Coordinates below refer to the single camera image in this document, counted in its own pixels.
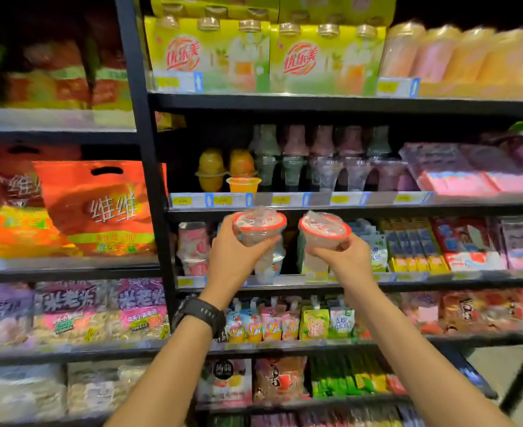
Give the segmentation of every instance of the red logo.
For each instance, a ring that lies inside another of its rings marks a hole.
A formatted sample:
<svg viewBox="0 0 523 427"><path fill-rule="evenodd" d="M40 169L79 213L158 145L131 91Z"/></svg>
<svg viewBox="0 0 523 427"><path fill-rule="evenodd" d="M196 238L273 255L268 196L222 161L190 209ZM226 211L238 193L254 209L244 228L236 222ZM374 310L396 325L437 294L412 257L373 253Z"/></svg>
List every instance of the red logo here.
<svg viewBox="0 0 523 427"><path fill-rule="evenodd" d="M305 75L312 71L316 64L319 47L308 42L301 42L289 49L285 57L283 73Z"/></svg>
<svg viewBox="0 0 523 427"><path fill-rule="evenodd" d="M200 62L200 42L188 37L174 39L166 51L166 70L193 71Z"/></svg>

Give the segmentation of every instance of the person's right hand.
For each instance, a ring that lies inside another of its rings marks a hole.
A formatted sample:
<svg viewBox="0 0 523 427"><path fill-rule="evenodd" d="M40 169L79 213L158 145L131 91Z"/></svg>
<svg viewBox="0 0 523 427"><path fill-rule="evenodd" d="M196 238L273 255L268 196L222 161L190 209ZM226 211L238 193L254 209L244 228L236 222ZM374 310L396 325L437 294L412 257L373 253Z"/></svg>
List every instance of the person's right hand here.
<svg viewBox="0 0 523 427"><path fill-rule="evenodd" d="M350 234L337 251L312 246L307 247L305 251L324 260L345 289L356 285L354 290L357 291L359 286L374 283L370 246L354 234Z"/></svg>

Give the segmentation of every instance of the shelf post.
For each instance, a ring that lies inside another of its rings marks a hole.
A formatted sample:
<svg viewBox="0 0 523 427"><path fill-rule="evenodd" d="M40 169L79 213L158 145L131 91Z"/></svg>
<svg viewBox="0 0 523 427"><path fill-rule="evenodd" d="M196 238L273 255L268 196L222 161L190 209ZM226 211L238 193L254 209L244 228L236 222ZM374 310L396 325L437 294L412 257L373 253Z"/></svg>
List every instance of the shelf post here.
<svg viewBox="0 0 523 427"><path fill-rule="evenodd" d="M170 227L166 220L169 209L166 196L162 165L159 162L158 133L154 111L149 105L147 93L147 80L149 79L149 66L145 44L145 31L143 15L139 0L115 0L121 43L127 63L127 78L131 99L133 101L133 114L137 127L138 144L141 149L141 160L145 173L145 183L155 243L157 245L158 260L161 265L162 284L165 288L165 300L169 312L169 322L176 311L176 276L174 259L171 254Z"/></svg>

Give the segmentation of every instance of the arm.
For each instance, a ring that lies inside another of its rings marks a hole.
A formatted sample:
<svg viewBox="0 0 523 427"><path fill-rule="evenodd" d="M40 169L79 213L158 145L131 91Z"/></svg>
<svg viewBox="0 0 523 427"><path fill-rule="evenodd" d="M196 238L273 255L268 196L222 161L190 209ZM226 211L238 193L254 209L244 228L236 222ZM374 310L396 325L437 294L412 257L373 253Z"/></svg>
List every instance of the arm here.
<svg viewBox="0 0 523 427"><path fill-rule="evenodd" d="M224 219L212 242L207 284L200 296L219 310L228 307L258 259L274 248L280 239L277 236L253 247L245 247L233 233L232 218ZM106 426L182 425L211 342L212 329L208 324L193 316L184 317Z"/></svg>
<svg viewBox="0 0 523 427"><path fill-rule="evenodd" d="M351 235L344 251L308 250L326 261L430 427L456 427L465 420L485 427L514 423L427 341L380 290L372 277L370 247Z"/></svg>

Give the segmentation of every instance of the black wristwatch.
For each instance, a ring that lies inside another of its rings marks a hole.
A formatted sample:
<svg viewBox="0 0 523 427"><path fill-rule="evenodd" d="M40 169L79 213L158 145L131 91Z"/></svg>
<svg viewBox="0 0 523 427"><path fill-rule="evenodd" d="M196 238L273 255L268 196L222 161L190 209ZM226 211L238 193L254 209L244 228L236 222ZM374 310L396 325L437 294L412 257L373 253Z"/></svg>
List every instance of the black wristwatch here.
<svg viewBox="0 0 523 427"><path fill-rule="evenodd" d="M195 294L187 296L178 307L172 319L172 329L176 330L182 318L186 315L194 316L206 322L212 328L215 339L221 336L225 326L224 312L215 308L212 304L198 299Z"/></svg>

